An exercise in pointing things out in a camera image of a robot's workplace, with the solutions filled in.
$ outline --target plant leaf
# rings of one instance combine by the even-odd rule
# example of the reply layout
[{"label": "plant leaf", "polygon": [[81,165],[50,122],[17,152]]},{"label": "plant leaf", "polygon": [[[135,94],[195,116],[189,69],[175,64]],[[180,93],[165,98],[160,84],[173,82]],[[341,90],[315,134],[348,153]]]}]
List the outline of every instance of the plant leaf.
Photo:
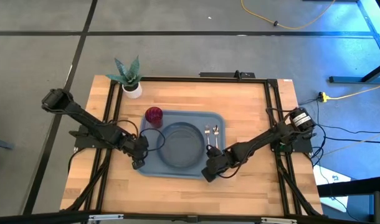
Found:
[{"label": "plant leaf", "polygon": [[140,63],[139,63],[139,55],[136,57],[136,59],[132,62],[130,65],[129,72],[137,77],[139,75],[139,69],[140,69]]},{"label": "plant leaf", "polygon": [[126,80],[121,75],[106,75],[106,77],[108,77],[111,80],[115,80],[117,82],[120,82],[120,83],[122,83],[124,85],[126,83]]},{"label": "plant leaf", "polygon": [[118,71],[120,71],[120,75],[126,75],[128,73],[128,70],[125,68],[125,66],[116,58],[115,59],[115,65]]}]

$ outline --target gray floor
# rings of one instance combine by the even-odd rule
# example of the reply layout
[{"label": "gray floor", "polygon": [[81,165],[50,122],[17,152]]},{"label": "gray floor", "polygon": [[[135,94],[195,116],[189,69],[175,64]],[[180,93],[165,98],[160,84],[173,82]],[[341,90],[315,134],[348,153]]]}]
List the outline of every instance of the gray floor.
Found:
[{"label": "gray floor", "polygon": [[[311,20],[328,5],[297,0],[244,2],[254,12],[295,26]],[[82,30],[90,3],[91,0],[0,0],[0,30]],[[377,8],[370,2],[363,3],[369,12]],[[380,16],[371,19],[380,33]],[[90,30],[281,29],[247,14],[239,1],[104,0],[97,4]],[[369,29],[355,3],[339,2],[305,30]],[[0,216],[21,212],[52,119],[41,110],[40,101],[48,89],[64,85],[77,43],[78,37],[0,37],[0,139],[16,145],[12,151],[0,149]],[[367,89],[371,86],[332,85],[327,78],[363,76],[380,65],[380,50],[370,37],[87,37],[71,89],[75,100],[85,105],[94,75],[116,73],[114,57],[128,63],[137,55],[141,72],[151,76],[197,76],[199,72],[239,69],[255,72],[260,78],[291,78],[298,101],[314,98],[319,91],[340,96]],[[306,107],[316,117],[316,104]],[[380,131],[380,89],[321,104],[320,123]],[[76,122],[63,118],[36,213],[59,209],[74,144],[68,131],[77,127]],[[326,132],[335,138],[370,136],[353,136],[335,129]],[[318,134],[313,139],[314,146],[321,142],[321,133]],[[347,144],[328,140],[325,150]],[[377,177],[380,145],[360,144],[332,153],[321,164],[355,179]],[[364,206],[353,203],[360,201]],[[349,210],[354,216],[365,218],[366,204],[366,198],[352,198]]]}]

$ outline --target red cup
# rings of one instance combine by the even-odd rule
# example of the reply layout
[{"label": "red cup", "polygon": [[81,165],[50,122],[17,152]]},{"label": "red cup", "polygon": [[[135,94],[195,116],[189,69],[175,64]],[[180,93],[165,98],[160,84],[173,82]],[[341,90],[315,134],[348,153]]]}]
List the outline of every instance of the red cup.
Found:
[{"label": "red cup", "polygon": [[150,107],[146,111],[146,120],[153,128],[160,128],[163,125],[163,110],[156,106]]}]

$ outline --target plastic tray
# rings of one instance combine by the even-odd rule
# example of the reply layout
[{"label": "plastic tray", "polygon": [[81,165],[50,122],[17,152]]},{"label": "plastic tray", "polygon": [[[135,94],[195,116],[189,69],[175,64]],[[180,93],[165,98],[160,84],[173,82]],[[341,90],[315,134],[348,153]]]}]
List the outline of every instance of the plastic tray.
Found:
[{"label": "plastic tray", "polygon": [[[221,115],[211,112],[163,110],[163,125],[159,130],[165,135],[165,145],[148,153],[146,165],[138,172],[155,177],[202,178],[201,170],[208,159],[206,155],[207,137],[205,125],[210,126],[210,144],[215,145],[212,127],[218,125],[219,149],[225,148],[225,123]],[[141,130],[152,128],[143,117]],[[148,149],[156,149],[163,143],[162,136],[155,130],[143,133],[147,137]]]}]

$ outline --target wooden tabletop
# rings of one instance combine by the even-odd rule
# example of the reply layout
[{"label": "wooden tabletop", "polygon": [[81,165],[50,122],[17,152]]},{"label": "wooden tabletop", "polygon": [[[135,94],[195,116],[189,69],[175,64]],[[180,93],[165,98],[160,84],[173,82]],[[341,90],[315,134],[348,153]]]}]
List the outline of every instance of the wooden tabletop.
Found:
[{"label": "wooden tabletop", "polygon": [[[283,109],[294,109],[297,99],[292,81],[278,80],[278,84]],[[95,76],[86,110],[98,119],[103,117],[109,86],[108,78]],[[132,100],[124,95],[120,119],[130,119],[140,126],[142,116],[150,106],[158,106],[163,110],[215,112],[226,122],[226,146],[248,141],[270,128],[265,112],[267,106],[264,86],[261,84],[141,82],[141,86],[143,94],[140,98]],[[114,92],[110,118],[117,92]],[[135,132],[128,123],[118,125],[129,132]],[[71,205],[88,184],[94,155],[95,149],[86,149],[74,157],[61,208]],[[293,153],[292,161],[298,188],[313,208],[322,212],[310,161],[300,153]],[[233,170],[228,170],[225,175],[232,172]],[[95,208],[97,192],[98,185],[95,187],[91,208]],[[290,211],[294,213],[288,186],[287,197]],[[131,158],[113,150],[102,211],[281,216],[283,209],[274,154],[269,146],[265,146],[256,151],[233,178],[217,178],[208,183],[204,179],[143,176],[132,169]]]}]

